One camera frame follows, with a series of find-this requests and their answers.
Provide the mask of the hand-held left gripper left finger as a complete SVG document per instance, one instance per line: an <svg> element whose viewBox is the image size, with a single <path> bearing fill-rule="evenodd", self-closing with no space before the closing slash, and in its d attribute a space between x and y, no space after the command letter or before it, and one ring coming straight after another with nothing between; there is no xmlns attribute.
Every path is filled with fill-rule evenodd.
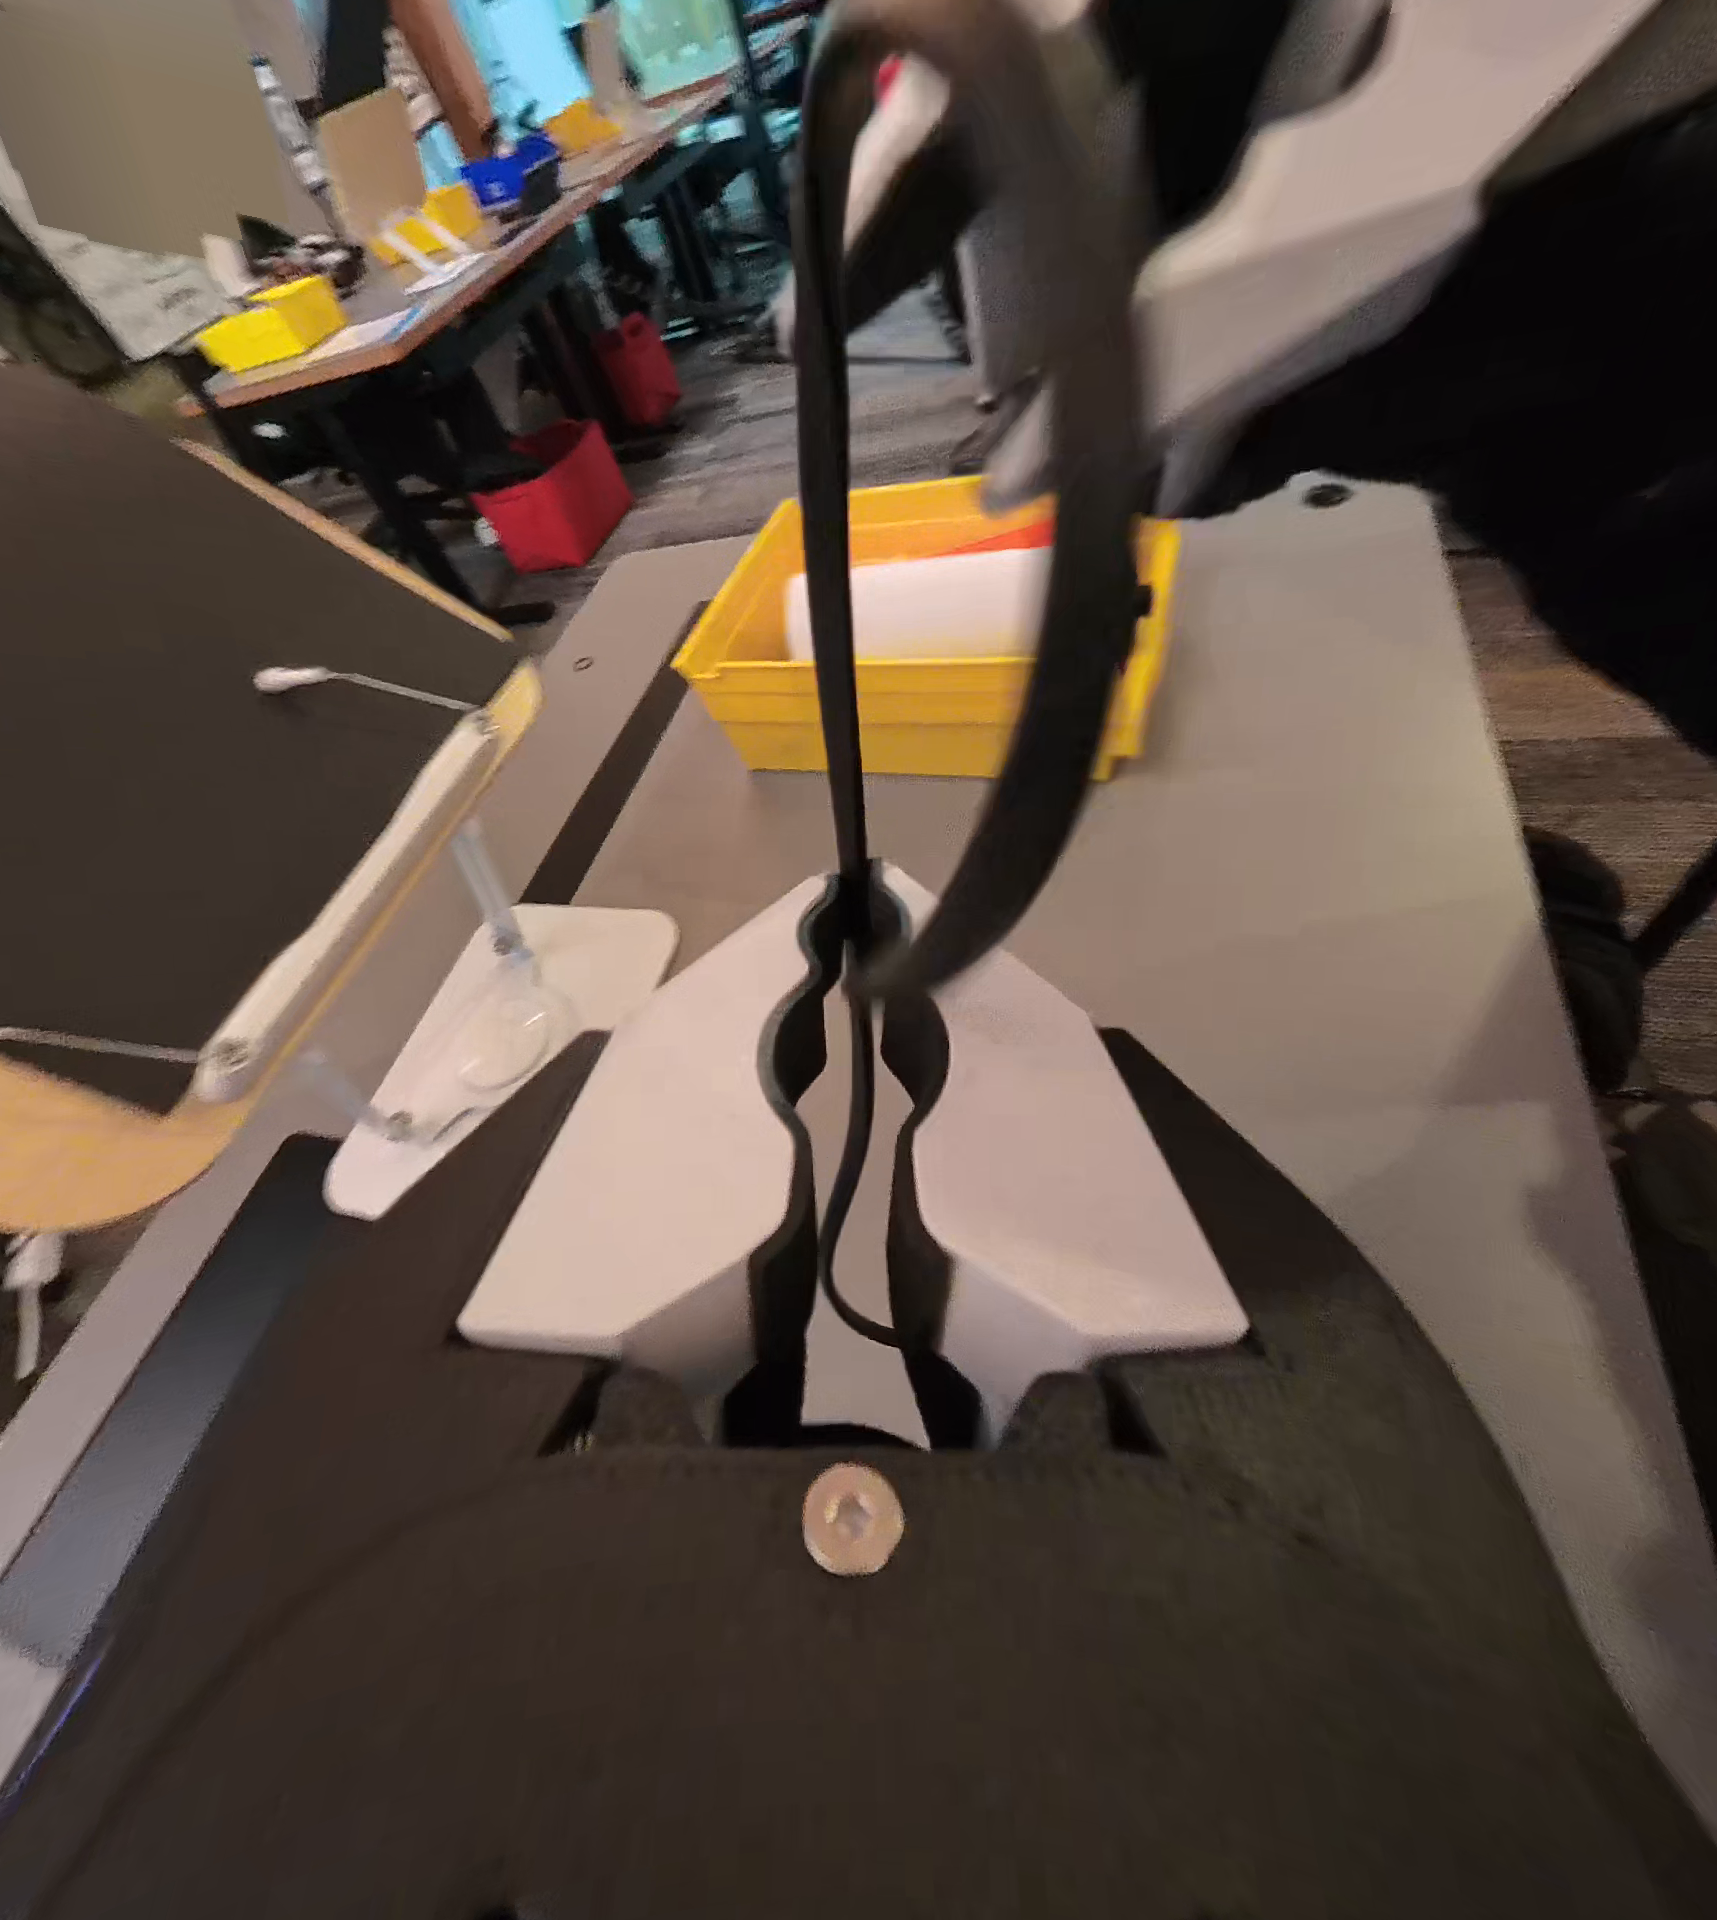
<svg viewBox="0 0 1717 1920"><path fill-rule="evenodd" d="M478 1347L621 1362L724 1395L802 1371L817 1294L820 920L832 876L662 982L602 1045L460 1309Z"/></svg>

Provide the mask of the wooden board with black mat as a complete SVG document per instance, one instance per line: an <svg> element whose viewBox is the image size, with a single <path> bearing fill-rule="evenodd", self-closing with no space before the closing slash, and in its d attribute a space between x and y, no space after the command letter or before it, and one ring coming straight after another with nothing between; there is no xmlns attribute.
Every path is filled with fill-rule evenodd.
<svg viewBox="0 0 1717 1920"><path fill-rule="evenodd" d="M0 1236L102 1227L203 1177L295 1071L199 1102L199 1051L450 730L329 665L531 732L487 616L201 445L0 357Z"/></svg>

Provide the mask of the red plastic bin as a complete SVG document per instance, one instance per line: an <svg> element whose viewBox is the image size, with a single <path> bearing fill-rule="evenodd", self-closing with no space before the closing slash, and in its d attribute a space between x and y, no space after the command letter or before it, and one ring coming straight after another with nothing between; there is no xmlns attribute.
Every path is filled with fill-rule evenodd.
<svg viewBox="0 0 1717 1920"><path fill-rule="evenodd" d="M521 573L590 564L635 507L596 419L561 417L510 441L510 467L471 492L497 547Z"/></svg>

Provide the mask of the yellow plastic bin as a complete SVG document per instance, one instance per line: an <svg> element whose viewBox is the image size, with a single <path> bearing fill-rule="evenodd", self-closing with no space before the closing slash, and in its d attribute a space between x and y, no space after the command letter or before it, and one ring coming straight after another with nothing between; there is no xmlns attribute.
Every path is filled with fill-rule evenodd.
<svg viewBox="0 0 1717 1920"><path fill-rule="evenodd" d="M851 493L851 558L890 564L1055 513L1042 496L988 512L973 477L894 483ZM802 515L785 499L673 655L755 772L823 772L819 685L810 660ZM1010 747L1034 654L982 660L857 661L862 753L870 774L990 777Z"/></svg>

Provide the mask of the small blue bin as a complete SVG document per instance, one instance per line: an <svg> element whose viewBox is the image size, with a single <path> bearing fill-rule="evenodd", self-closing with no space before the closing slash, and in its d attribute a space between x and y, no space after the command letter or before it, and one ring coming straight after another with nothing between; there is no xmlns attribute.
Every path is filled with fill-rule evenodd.
<svg viewBox="0 0 1717 1920"><path fill-rule="evenodd" d="M482 212L499 213L522 203L531 174L549 171L549 191L554 200L559 162L561 152L554 139L541 127L529 132L506 152L462 162L460 177Z"/></svg>

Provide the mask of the white board stand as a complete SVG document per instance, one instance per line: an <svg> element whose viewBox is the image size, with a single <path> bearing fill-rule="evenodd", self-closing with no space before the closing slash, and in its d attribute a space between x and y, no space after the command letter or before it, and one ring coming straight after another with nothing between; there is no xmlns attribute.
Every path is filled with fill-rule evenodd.
<svg viewBox="0 0 1717 1920"><path fill-rule="evenodd" d="M510 900L477 820L503 730L487 707L439 713L453 725L386 827L221 1022L193 1080L199 1102L215 1105L255 1092L272 1058L295 1050L311 1086L349 1122L325 1200L364 1222L390 1212L570 1042L628 1019L678 954L678 926L658 910ZM439 856L453 859L478 924L367 1093L302 1034Z"/></svg>

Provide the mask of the long wooden desk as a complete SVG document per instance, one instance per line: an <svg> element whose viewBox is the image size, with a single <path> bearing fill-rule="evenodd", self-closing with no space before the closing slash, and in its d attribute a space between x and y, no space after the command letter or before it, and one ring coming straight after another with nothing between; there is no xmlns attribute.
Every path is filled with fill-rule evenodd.
<svg viewBox="0 0 1717 1920"><path fill-rule="evenodd" d="M638 137L596 147L541 216L456 251L405 254L400 267L381 267L347 295L349 324L319 347L246 373L216 371L194 349L176 354L181 417L201 421L237 467L264 481L274 464L264 428L321 447L322 466L364 492L374 512L369 542L405 564L409 583L508 626L551 617L542 597L482 599L439 538L443 523L473 520L453 419L484 431L478 361L521 337L559 402L599 419L615 451L632 460L658 451L661 435L624 415L566 286L590 262L579 231L590 209L730 101L730 82L714 78L648 105Z"/></svg>

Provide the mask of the white roll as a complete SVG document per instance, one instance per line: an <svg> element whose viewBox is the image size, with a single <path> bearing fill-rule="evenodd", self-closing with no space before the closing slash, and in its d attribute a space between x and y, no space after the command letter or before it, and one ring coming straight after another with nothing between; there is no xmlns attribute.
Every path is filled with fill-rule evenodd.
<svg viewBox="0 0 1717 1920"><path fill-rule="evenodd" d="M1034 543L860 564L851 573L853 658L1026 660L1052 560Z"/></svg>

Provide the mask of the person's right forearm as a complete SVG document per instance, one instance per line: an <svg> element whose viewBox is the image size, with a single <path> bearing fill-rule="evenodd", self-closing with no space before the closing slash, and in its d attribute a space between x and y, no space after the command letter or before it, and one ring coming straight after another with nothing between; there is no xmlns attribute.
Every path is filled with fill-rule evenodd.
<svg viewBox="0 0 1717 1920"><path fill-rule="evenodd" d="M1717 89L1496 201L1459 513L1564 651L1717 759Z"/></svg>

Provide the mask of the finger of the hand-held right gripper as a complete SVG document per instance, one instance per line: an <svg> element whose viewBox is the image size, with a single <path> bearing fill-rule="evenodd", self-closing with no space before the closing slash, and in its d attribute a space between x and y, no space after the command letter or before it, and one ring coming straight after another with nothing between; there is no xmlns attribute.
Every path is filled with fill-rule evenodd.
<svg viewBox="0 0 1717 1920"><path fill-rule="evenodd" d="M1655 107L1661 4L1289 4L1229 179L1148 239L1092 4L978 6L978 159L1010 217L1042 393L990 504L1169 460L1186 504L1259 407L1384 342L1495 186ZM1079 84L1103 98L1086 105Z"/></svg>

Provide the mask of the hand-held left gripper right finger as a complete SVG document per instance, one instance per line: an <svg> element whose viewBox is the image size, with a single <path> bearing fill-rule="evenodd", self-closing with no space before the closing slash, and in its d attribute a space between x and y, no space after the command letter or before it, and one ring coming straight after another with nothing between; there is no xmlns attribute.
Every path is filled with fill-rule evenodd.
<svg viewBox="0 0 1717 1920"><path fill-rule="evenodd" d="M1251 1317L1092 1017L996 946L933 996L894 1194L938 1257L934 1353L982 1412L1047 1376L1238 1346Z"/></svg>

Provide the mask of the small yellow bin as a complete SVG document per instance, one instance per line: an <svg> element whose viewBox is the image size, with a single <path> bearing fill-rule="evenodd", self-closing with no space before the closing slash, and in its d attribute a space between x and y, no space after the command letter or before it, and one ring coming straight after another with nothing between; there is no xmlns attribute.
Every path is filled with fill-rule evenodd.
<svg viewBox="0 0 1717 1920"><path fill-rule="evenodd" d="M219 371L245 376L295 361L347 326L331 277L311 273L277 282L196 334L196 349Z"/></svg>

